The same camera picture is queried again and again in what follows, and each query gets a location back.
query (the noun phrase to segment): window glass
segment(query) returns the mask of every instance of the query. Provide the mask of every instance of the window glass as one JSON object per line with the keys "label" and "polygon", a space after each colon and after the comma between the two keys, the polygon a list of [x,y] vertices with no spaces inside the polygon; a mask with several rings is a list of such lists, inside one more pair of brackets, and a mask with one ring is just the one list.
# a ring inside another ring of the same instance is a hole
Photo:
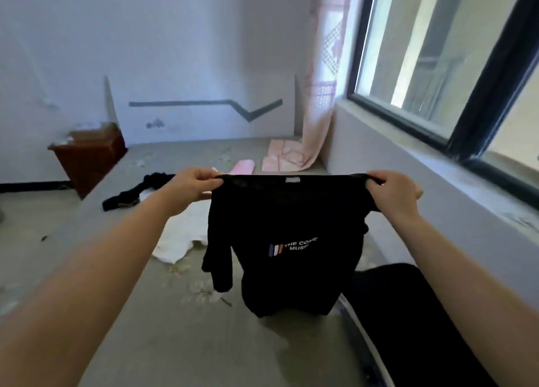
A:
{"label": "window glass", "polygon": [[516,0],[374,0],[356,92],[449,138]]}
{"label": "window glass", "polygon": [[482,160],[539,187],[539,69],[535,68]]}

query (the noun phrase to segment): person's right arm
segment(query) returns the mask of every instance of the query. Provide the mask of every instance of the person's right arm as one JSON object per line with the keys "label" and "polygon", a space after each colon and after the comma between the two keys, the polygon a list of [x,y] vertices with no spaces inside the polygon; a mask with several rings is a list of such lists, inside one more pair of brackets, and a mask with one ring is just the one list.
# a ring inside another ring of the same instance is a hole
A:
{"label": "person's right arm", "polygon": [[539,314],[419,215],[408,176],[369,175],[384,181],[369,180],[367,189],[491,377],[500,387],[537,386]]}

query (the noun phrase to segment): sheer curtain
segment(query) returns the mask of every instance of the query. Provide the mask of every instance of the sheer curtain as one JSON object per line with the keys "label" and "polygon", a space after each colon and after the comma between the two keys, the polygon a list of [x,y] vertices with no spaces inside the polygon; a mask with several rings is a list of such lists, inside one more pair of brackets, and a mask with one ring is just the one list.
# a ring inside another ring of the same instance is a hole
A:
{"label": "sheer curtain", "polygon": [[337,73],[342,56],[350,0],[318,0],[313,59],[306,80],[306,111],[300,142],[272,140],[262,171],[300,171],[317,159],[333,114]]}

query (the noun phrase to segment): brown wooden nightstand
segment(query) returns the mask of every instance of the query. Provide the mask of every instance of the brown wooden nightstand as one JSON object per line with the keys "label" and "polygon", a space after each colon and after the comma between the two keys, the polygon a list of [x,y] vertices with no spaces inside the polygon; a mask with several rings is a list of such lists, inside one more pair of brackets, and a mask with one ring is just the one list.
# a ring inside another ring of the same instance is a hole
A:
{"label": "brown wooden nightstand", "polygon": [[56,154],[81,199],[98,185],[127,152],[119,130],[103,139],[51,144],[49,150]]}

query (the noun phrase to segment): person's leg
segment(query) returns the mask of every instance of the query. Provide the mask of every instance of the person's leg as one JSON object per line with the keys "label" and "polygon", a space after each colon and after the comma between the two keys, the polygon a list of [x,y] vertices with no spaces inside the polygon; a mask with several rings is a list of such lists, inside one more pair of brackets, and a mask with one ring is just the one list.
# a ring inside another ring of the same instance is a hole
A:
{"label": "person's leg", "polygon": [[356,272],[343,294],[395,386],[496,385],[414,265]]}

